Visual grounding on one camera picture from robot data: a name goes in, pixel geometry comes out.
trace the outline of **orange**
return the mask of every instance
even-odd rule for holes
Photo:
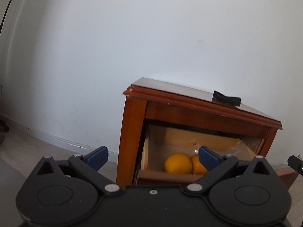
[[[207,169],[199,161],[198,154],[195,154],[192,157],[190,157],[190,160],[192,162],[191,174],[204,175],[207,173]]]
[[[191,160],[183,153],[170,155],[164,163],[164,170],[171,174],[190,174],[191,169]]]

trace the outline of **open drawer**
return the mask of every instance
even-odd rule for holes
[[[241,139],[149,125],[134,182],[140,185],[185,186],[196,181],[201,176],[166,173],[164,163],[167,157],[178,152],[191,157],[201,146],[207,146],[220,155],[233,154],[240,160],[252,160],[256,155]]]

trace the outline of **silver screw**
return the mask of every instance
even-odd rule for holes
[[[76,158],[78,158],[78,157],[82,157],[83,155],[82,155],[82,154],[74,154],[74,156],[75,156]]]
[[[198,184],[198,183],[191,183],[191,184],[188,184],[187,185],[187,189],[190,190],[190,191],[200,191],[203,189],[202,185],[201,184]]]
[[[152,190],[149,191],[149,193],[150,193],[151,195],[156,195],[156,194],[158,194],[158,191],[155,190],[155,189],[152,189]]]
[[[120,186],[115,183],[105,185],[104,189],[108,192],[117,192],[120,190]]]

